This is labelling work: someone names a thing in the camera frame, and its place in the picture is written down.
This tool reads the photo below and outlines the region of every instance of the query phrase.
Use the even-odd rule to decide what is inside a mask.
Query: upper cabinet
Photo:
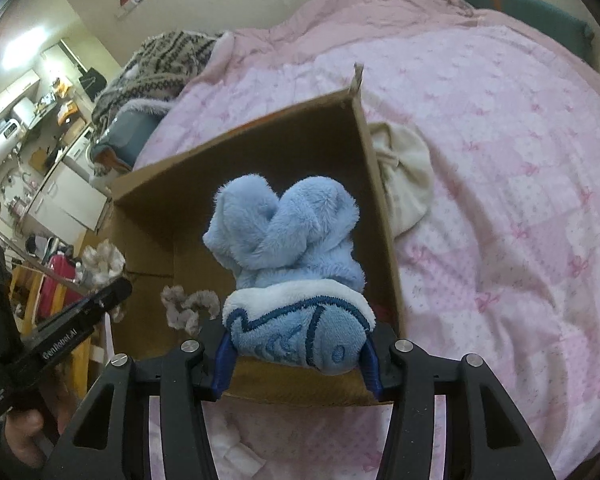
[[[5,117],[8,111],[40,82],[38,74],[29,70],[8,88],[0,92],[0,118]]]

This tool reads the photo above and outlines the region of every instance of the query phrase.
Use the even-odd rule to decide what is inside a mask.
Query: pink sheet
[[[600,446],[600,76],[561,46],[461,0],[312,0],[224,38],[137,167],[339,89],[355,61],[367,121],[414,121],[436,175],[430,212],[395,240],[408,337],[482,355],[565,478]],[[256,478],[372,479],[390,408],[205,413],[268,461]],[[432,478],[443,427],[436,410]]]

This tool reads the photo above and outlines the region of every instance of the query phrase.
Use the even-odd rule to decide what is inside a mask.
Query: kitchen
[[[0,44],[0,231],[21,248],[31,235],[73,245],[98,229],[108,201],[91,185],[91,111],[120,70],[65,0],[40,5],[15,15]]]

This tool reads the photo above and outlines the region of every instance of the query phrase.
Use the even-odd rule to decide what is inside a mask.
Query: white appliance
[[[85,182],[64,162],[46,181],[42,194],[89,229],[96,230],[107,197]]]
[[[20,125],[15,119],[7,121],[4,127],[0,129],[0,165],[11,150],[16,147],[20,139],[20,131]]]
[[[25,97],[13,105],[11,115],[22,124],[23,128],[29,129],[36,118],[36,106],[31,102],[31,99]]]
[[[78,237],[87,229],[64,211],[44,193],[39,193],[31,204],[26,220],[26,228],[31,232],[40,231],[60,238],[65,244],[75,245]]]
[[[69,168],[75,171],[85,182],[94,176],[93,163],[88,159],[87,154],[91,141],[87,139],[87,134],[93,131],[92,126],[87,126],[74,145],[66,152],[62,160]]]

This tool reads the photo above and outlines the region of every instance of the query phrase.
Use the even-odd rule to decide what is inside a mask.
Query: gray and black knitted blanket
[[[184,30],[148,38],[98,96],[91,114],[95,138],[124,110],[166,115],[187,82],[202,72],[218,38]]]

